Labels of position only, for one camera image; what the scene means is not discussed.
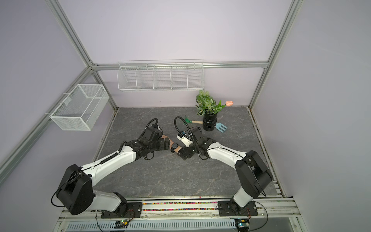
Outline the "black wrist watch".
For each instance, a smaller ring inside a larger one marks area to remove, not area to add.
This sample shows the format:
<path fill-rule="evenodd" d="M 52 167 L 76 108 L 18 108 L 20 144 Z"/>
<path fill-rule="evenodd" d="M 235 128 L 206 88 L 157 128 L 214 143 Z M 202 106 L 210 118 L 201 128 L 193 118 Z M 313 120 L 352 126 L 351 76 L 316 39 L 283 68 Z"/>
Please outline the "black wrist watch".
<path fill-rule="evenodd" d="M 172 153 L 175 153 L 176 151 L 176 149 L 179 147 L 179 145 L 177 144 L 177 143 L 172 143 L 172 145 L 171 145 L 171 152 Z"/>

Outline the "beige mannequin hand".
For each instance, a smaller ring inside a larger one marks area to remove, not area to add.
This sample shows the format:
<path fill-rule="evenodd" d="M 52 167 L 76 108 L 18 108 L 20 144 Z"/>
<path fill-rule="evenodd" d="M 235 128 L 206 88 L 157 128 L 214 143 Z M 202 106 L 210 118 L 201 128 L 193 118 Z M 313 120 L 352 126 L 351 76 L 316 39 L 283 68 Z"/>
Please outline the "beige mannequin hand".
<path fill-rule="evenodd" d="M 182 147 L 179 145 L 179 147 L 175 150 L 176 153 L 177 153 L 180 149 L 182 149 Z"/>

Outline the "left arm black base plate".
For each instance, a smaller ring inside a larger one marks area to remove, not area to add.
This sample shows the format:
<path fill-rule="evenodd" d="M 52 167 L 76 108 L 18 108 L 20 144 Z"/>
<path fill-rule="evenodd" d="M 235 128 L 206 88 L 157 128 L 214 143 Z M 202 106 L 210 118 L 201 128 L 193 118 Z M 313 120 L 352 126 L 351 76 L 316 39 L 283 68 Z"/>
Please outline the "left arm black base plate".
<path fill-rule="evenodd" d="M 143 203 L 127 202 L 121 204 L 115 211 L 102 211 L 101 218 L 139 218 L 142 213 Z"/>

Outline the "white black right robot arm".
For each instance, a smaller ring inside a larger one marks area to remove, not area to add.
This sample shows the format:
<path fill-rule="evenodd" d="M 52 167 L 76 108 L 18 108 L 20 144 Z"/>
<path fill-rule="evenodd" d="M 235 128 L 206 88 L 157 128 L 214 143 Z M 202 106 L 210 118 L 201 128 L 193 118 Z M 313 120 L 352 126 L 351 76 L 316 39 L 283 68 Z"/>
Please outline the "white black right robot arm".
<path fill-rule="evenodd" d="M 231 206 L 245 207 L 260 194 L 264 194 L 264 189 L 273 180 L 268 166 L 253 150 L 249 152 L 233 150 L 206 137 L 191 139 L 179 134 L 177 139 L 185 145 L 178 152 L 183 159 L 188 159 L 193 155 L 205 156 L 218 160 L 236 171 L 241 187 L 230 200 Z"/>

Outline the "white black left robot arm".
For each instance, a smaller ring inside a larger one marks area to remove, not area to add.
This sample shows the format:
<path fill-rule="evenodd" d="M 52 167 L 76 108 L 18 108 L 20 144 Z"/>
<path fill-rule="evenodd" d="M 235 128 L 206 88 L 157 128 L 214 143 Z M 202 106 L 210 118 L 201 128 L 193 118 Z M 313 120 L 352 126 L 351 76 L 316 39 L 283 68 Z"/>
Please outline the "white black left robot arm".
<path fill-rule="evenodd" d="M 69 166 L 54 196 L 71 215 L 85 211 L 102 210 L 111 217 L 124 217 L 128 214 L 128 202 L 117 192 L 94 190 L 94 186 L 117 169 L 150 153 L 169 150 L 173 141 L 163 135 L 158 128 L 147 128 L 136 140 L 123 142 L 120 148 L 92 163 Z"/>

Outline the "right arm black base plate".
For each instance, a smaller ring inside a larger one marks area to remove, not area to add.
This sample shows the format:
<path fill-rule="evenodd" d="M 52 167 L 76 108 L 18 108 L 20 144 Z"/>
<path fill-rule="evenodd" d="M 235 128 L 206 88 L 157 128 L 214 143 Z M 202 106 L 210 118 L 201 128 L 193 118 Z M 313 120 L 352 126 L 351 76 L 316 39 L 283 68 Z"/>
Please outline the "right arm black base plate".
<path fill-rule="evenodd" d="M 238 206 L 232 201 L 218 201 L 216 208 L 221 217 L 231 216 L 257 216 L 258 211 L 255 202 L 250 201 L 246 206 Z"/>

